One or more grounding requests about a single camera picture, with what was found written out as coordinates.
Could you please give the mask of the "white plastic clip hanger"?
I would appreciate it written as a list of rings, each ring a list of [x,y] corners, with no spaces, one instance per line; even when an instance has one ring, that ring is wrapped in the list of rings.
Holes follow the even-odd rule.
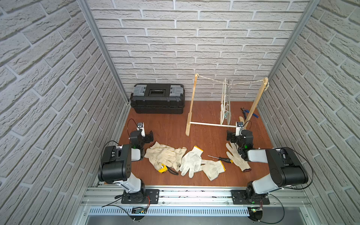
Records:
[[[223,125],[226,118],[226,92],[227,92],[227,79],[224,79],[221,98],[221,111],[220,111],[220,124]]]

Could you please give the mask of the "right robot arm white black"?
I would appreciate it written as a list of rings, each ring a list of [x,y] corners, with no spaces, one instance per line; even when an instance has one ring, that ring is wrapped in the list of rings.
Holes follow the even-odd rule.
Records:
[[[249,171],[249,162],[265,163],[269,173],[250,181],[245,190],[233,190],[234,204],[269,204],[268,194],[281,188],[306,184],[309,180],[306,169],[293,149],[253,149],[253,136],[249,130],[232,133],[227,131],[226,153],[230,160],[243,171]]]

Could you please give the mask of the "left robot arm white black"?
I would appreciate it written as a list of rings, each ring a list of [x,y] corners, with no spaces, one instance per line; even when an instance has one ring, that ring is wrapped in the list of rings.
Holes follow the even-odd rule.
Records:
[[[152,141],[152,131],[149,134],[133,131],[129,144],[104,148],[97,176],[101,182],[116,184],[124,189],[122,195],[115,197],[116,201],[121,200],[122,204],[151,203],[144,182],[131,172],[131,168],[132,162],[144,158],[144,146]]]

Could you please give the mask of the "wooden drying rack frame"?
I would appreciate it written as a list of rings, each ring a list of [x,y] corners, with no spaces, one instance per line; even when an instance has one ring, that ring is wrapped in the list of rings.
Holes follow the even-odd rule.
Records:
[[[220,80],[215,80],[215,79],[211,79],[205,76],[201,76],[198,73],[195,74],[195,78],[194,78],[194,85],[193,85],[193,91],[192,91],[192,98],[191,98],[191,102],[190,102],[190,108],[189,108],[189,113],[187,115],[187,123],[186,123],[186,131],[185,134],[186,136],[190,136],[190,129],[191,129],[191,125],[205,125],[205,126],[212,126],[212,127],[226,127],[226,128],[235,128],[236,129],[236,125],[227,125],[227,120],[224,119],[224,123],[223,125],[219,124],[215,124],[215,123],[205,123],[205,122],[195,122],[192,121],[192,114],[193,114],[193,105],[194,105],[194,99],[195,99],[195,92],[196,92],[196,87],[197,87],[197,80],[198,78],[203,78],[206,80],[210,80],[213,82],[217,82],[222,84],[222,88],[223,88],[223,82],[224,81],[220,81]],[[230,87],[232,89],[233,86],[237,86],[237,85],[245,85],[245,84],[253,84],[253,83],[261,83],[261,87],[259,88],[259,91],[257,93],[256,99],[254,100],[252,107],[250,109],[250,113],[248,114],[247,118],[244,119],[245,120],[245,124],[243,127],[243,130],[245,130],[248,126],[248,124],[250,123],[250,120],[253,116],[253,113],[263,95],[263,93],[268,89],[269,87],[269,79],[267,77],[265,77],[262,80],[255,80],[255,81],[249,81],[249,82],[240,82],[240,83],[231,83],[230,82]]]

